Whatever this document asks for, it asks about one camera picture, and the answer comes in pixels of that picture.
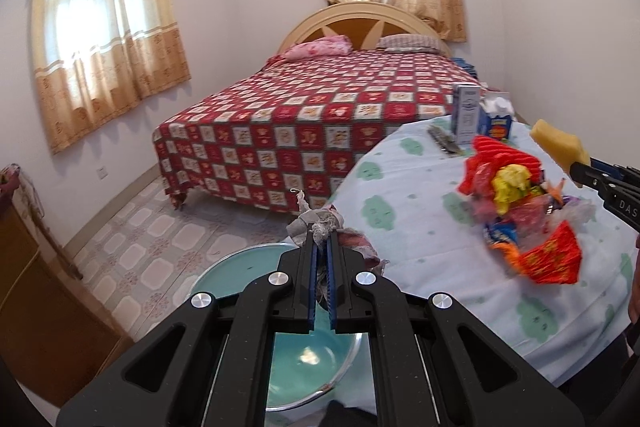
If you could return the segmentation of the yellow sponge piece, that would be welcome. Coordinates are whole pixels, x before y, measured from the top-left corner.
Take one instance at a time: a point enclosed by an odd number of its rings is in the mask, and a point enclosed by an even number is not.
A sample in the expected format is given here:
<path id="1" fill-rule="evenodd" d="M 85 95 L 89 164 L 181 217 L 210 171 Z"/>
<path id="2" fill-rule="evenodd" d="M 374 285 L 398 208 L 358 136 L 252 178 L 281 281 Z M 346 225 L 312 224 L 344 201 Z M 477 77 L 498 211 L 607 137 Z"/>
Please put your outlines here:
<path id="1" fill-rule="evenodd" d="M 567 176 L 574 164 L 591 165 L 590 155 L 577 135 L 555 128 L 543 119 L 536 121 L 529 135 Z"/>

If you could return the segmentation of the grey rag trash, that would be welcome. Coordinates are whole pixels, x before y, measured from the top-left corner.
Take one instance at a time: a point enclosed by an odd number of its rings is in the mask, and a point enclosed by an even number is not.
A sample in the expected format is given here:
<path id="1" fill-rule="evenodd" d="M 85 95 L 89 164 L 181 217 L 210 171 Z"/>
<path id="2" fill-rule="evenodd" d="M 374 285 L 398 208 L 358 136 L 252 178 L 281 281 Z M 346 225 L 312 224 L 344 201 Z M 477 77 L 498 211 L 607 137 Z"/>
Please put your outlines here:
<path id="1" fill-rule="evenodd" d="M 344 225 L 343 216 L 333 204 L 325 205 L 319 209 L 312 209 L 309 202 L 306 201 L 305 193 L 302 190 L 291 188 L 290 192 L 295 195 L 298 215 L 286 227 L 286 233 L 288 233 L 288 237 L 295 245 L 302 246 L 307 233 L 310 232 L 314 243 L 320 246 L 335 232 L 338 243 L 341 246 L 362 254 L 367 271 L 376 275 L 383 274 L 387 260 L 378 257 L 378 253 L 362 232 Z"/>

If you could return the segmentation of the teal round trash basin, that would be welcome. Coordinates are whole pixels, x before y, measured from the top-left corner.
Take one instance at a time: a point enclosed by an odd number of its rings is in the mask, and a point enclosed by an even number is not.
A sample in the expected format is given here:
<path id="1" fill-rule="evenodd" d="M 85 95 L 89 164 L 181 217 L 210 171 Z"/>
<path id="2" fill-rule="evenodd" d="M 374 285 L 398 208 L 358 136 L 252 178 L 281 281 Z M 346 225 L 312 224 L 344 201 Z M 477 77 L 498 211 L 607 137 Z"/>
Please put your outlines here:
<path id="1" fill-rule="evenodd" d="M 271 243 L 237 251 L 208 268 L 191 293 L 206 291 L 216 298 L 239 294 L 252 280 L 276 271 L 281 255 L 293 248 L 291 243 Z M 362 337 L 332 331 L 329 313 L 321 307 L 316 308 L 311 333 L 277 334 L 266 411 L 297 409 L 332 391 L 355 361 Z"/>

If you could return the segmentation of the blue white Look carton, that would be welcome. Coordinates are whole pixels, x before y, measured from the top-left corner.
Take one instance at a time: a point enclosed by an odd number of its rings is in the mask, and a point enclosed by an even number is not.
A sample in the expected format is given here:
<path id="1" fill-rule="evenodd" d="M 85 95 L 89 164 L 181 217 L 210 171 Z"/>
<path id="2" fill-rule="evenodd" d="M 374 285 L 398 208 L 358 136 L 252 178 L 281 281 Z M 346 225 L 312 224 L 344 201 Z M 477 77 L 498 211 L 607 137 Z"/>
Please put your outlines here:
<path id="1" fill-rule="evenodd" d="M 477 133 L 498 141 L 508 141 L 514 116 L 510 95 L 487 91 L 480 100 Z"/>

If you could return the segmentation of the light blue cloud tablecloth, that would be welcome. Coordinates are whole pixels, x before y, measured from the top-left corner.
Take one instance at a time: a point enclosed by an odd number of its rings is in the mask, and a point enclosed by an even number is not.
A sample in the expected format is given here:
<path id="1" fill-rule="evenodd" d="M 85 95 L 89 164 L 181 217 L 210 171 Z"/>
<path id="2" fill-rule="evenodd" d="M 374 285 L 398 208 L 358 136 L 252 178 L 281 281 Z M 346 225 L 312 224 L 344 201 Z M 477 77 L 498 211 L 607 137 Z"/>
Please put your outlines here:
<path id="1" fill-rule="evenodd" d="M 576 232 L 577 283 L 521 277 L 488 248 L 469 199 L 457 190 L 463 157 L 443 152 L 429 127 L 428 120 L 403 124 L 365 153 L 328 199 L 386 260 L 385 276 L 417 296 L 447 291 L 553 384 L 592 361 L 624 361 L 636 232 L 596 194 L 570 185 L 565 194 L 594 211 Z"/>

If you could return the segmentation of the white grey tall carton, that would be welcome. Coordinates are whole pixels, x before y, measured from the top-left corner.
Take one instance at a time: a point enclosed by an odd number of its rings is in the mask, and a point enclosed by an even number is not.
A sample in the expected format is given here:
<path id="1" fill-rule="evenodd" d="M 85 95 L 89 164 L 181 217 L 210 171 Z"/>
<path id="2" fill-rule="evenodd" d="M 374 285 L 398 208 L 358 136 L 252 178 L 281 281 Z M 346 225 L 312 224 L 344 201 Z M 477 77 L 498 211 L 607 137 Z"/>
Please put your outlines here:
<path id="1" fill-rule="evenodd" d="M 451 133 L 459 146 L 470 145 L 477 132 L 480 118 L 480 95 L 477 84 L 461 83 L 452 95 Z"/>

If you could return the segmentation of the folded blue clothes stack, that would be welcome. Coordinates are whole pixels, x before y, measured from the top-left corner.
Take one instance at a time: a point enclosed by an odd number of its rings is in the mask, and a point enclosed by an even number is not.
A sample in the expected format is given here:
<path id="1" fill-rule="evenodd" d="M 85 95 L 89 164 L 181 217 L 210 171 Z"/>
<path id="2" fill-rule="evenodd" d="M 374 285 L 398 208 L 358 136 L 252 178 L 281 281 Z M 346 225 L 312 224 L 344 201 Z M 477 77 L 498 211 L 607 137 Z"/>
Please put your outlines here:
<path id="1" fill-rule="evenodd" d="M 465 61 L 464 58 L 455 56 L 451 59 L 451 61 L 453 61 L 454 64 L 463 69 L 468 75 L 472 76 L 474 79 L 478 79 L 475 66 Z"/>

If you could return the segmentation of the bed with red checkered cover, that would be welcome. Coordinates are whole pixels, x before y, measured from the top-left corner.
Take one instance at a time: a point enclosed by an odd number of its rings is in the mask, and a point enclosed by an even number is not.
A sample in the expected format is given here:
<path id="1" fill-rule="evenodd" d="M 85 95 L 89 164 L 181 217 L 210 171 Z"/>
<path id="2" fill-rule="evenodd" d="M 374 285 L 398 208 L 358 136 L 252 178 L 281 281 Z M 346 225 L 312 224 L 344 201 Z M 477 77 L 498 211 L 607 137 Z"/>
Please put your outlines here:
<path id="1" fill-rule="evenodd" d="M 302 190 L 319 208 L 378 142 L 408 122 L 449 114 L 454 86 L 474 80 L 429 53 L 273 58 L 154 130 L 165 192 L 175 207 L 200 190 L 294 212 Z"/>

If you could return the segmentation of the striped pillow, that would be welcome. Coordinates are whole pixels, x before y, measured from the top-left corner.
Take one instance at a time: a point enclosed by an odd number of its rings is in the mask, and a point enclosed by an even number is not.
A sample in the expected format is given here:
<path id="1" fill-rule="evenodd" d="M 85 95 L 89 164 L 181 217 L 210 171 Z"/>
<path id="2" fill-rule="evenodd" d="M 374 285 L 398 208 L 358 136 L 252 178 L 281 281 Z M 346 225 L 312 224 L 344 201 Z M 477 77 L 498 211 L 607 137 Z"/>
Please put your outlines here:
<path id="1" fill-rule="evenodd" d="M 378 39 L 378 49 L 396 50 L 399 52 L 424 52 L 448 56 L 450 52 L 445 43 L 438 37 L 421 34 L 395 34 Z"/>

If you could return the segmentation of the brown wooden cabinet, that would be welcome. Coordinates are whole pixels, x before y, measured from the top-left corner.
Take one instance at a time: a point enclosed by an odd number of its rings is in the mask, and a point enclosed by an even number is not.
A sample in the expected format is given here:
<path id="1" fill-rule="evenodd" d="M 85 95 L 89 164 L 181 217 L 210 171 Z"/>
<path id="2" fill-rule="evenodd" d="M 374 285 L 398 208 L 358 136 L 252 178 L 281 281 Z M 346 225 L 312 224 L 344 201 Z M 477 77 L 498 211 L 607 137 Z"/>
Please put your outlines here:
<path id="1" fill-rule="evenodd" d="M 41 228 L 20 169 L 1 170 L 1 358 L 13 377 L 62 407 L 132 346 Z"/>

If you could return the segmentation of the beige arched wooden headboard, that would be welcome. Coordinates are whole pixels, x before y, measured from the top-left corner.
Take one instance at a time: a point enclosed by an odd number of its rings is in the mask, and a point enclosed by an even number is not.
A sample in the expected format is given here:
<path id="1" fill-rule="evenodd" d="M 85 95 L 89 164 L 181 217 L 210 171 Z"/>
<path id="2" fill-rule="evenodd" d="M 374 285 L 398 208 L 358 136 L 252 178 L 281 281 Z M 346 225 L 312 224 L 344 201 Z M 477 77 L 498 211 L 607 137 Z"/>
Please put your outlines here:
<path id="1" fill-rule="evenodd" d="M 378 2 L 346 2 L 330 5 L 302 20 L 282 41 L 278 53 L 314 37 L 345 35 L 356 50 L 372 50 L 382 37 L 399 34 L 427 35 L 437 32 L 394 6 Z"/>

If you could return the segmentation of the pink pillow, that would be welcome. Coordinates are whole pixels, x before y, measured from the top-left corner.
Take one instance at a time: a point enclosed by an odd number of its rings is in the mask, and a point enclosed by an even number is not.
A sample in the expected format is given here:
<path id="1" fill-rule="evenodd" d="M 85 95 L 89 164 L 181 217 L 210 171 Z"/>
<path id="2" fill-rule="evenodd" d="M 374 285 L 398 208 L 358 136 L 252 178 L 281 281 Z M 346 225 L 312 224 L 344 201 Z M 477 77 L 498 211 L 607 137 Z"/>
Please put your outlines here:
<path id="1" fill-rule="evenodd" d="M 293 44 L 281 54 L 283 60 L 296 62 L 308 58 L 343 56 L 352 52 L 352 42 L 344 35 L 321 37 L 308 42 Z"/>

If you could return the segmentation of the left beige window curtain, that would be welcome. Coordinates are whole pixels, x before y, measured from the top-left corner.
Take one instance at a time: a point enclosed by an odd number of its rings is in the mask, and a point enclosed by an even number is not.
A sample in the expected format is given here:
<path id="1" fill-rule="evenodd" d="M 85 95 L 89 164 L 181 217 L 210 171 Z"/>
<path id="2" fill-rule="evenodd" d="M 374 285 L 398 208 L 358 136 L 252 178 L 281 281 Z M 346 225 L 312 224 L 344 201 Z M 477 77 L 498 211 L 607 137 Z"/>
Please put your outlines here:
<path id="1" fill-rule="evenodd" d="M 171 0 L 32 0 L 30 20 L 52 153 L 191 77 Z"/>

